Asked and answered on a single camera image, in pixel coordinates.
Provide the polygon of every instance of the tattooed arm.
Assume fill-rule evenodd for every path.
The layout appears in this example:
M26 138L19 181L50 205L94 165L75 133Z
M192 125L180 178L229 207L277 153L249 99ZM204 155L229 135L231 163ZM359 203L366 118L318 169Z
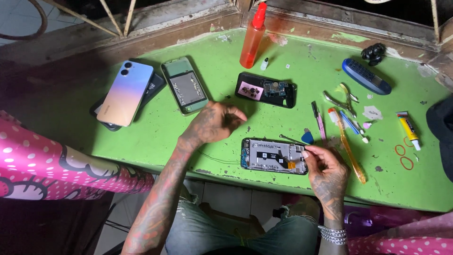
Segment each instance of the tattooed arm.
M308 178L314 194L321 201L324 211L324 225L330 229L343 229L344 195L351 169L338 152L336 156L328 149L305 146L305 161ZM319 255L347 255L346 245L336 245L321 239Z
M178 138L173 154L127 235L121 254L160 254L176 214L190 156L207 142L228 138L246 120L245 114L235 106L207 103Z

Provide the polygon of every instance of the red rubber band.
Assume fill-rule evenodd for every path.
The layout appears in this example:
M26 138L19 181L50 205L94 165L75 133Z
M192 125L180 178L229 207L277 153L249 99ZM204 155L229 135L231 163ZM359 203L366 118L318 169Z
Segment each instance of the red rubber band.
M407 147L414 147L414 145L409 146L409 145L406 143L406 138L409 138L409 137L405 137L405 138L403 139L404 144L405 144Z
M407 167L403 164L403 158L405 158L405 159L407 159L407 160L410 161L410 163L411 163L410 169L407 168ZM400 158L400 163L401 163L401 165L402 165L406 170L412 170L412 168L414 168L414 162L413 162L412 160L410 160L408 157L401 157L401 158Z
M401 148L403 148L403 150L404 150L403 154L399 154L399 153L398 153L398 150L396 149L398 146L400 146ZM397 146L395 146L395 152L396 152L396 154L398 154L399 156L404 156L404 155L406 154L406 149L404 149L404 146L398 144Z

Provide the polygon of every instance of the red spray bottle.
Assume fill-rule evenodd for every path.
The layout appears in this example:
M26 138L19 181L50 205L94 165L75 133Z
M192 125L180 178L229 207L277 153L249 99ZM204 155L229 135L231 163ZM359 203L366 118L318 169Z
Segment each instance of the red spray bottle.
M264 35L266 27L264 26L264 19L266 17L267 4L260 3L258 10L252 20L247 26L246 38L242 46L241 58L239 63L247 69L252 68L255 62L256 53L260 46L261 38Z

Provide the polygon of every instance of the chain bracelet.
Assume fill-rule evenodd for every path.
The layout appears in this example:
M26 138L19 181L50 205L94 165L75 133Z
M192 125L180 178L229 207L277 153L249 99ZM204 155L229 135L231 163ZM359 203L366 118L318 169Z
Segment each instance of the chain bracelet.
M346 230L333 230L324 226L318 226L321 236L334 244L345 245L347 243Z

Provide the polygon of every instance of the black cloth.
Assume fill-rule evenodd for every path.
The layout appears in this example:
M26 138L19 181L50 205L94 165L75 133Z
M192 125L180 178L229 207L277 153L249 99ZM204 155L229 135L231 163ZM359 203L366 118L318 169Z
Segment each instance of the black cloth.
M426 122L439 139L443 170L453 182L453 96L431 106L426 112Z
M258 251L252 250L249 247L236 246L229 248L221 248L217 250L209 251L203 255L262 255Z

